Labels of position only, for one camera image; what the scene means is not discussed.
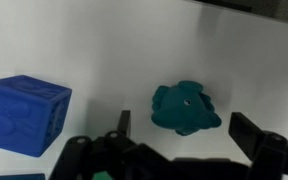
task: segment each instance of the teal object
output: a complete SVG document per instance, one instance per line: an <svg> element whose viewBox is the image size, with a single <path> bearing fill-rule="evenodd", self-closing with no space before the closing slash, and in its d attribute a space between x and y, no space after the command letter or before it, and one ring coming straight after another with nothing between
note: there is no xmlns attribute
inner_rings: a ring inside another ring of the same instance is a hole
<svg viewBox="0 0 288 180"><path fill-rule="evenodd" d="M173 87L160 86L153 97L152 121L182 136L219 127L222 121L211 98L202 91L203 86L193 81L181 81Z"/></svg>

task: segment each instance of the white surface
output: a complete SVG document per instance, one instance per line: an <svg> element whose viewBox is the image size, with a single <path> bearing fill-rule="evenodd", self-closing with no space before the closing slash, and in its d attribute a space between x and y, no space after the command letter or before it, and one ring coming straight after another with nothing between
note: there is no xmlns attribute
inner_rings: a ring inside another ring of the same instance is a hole
<svg viewBox="0 0 288 180"><path fill-rule="evenodd" d="M172 159L247 162L227 135L241 111L288 137L288 24L185 0L0 0L0 78L73 88L62 135L39 159L0 150L0 174L49 174L67 138L103 135L132 110L132 138ZM158 85L201 82L223 119L188 137L150 121Z"/></svg>

